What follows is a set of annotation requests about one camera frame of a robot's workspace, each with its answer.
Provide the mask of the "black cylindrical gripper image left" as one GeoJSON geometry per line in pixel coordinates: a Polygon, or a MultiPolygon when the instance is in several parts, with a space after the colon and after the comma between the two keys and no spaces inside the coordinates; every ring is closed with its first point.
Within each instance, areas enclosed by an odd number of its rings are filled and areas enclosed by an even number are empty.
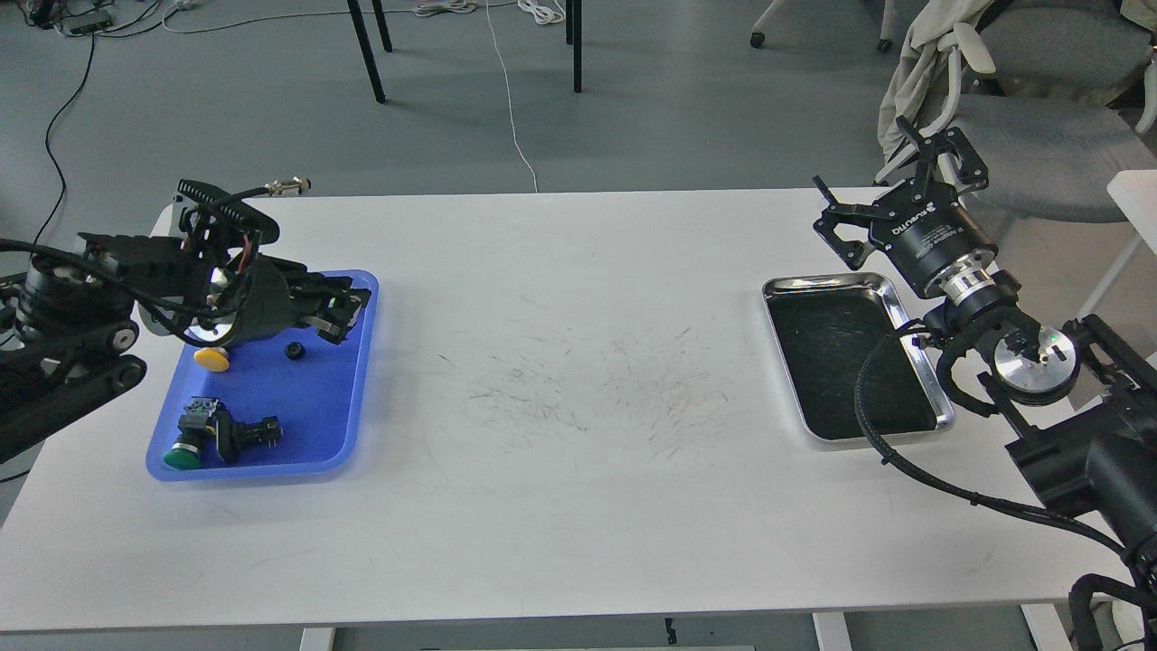
{"type": "Polygon", "coordinates": [[[249,290],[239,312],[202,328],[190,325],[187,336],[211,346],[229,347],[263,341],[287,328],[311,328],[327,343],[342,343],[373,299],[370,289],[353,288],[352,278],[307,271],[305,264],[259,257],[249,267],[249,290]]]}

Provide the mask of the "black robot arm image left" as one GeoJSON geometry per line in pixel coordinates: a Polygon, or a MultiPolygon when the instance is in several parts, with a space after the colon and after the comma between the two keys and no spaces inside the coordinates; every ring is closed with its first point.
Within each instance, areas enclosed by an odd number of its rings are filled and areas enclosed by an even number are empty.
{"type": "Polygon", "coordinates": [[[137,387],[141,330],[211,352],[287,330],[346,341],[371,290],[264,254],[280,228],[249,206],[307,188],[299,176],[236,193],[182,180],[174,235],[82,234],[75,252],[5,239],[28,267],[3,278],[3,461],[137,387]]]}

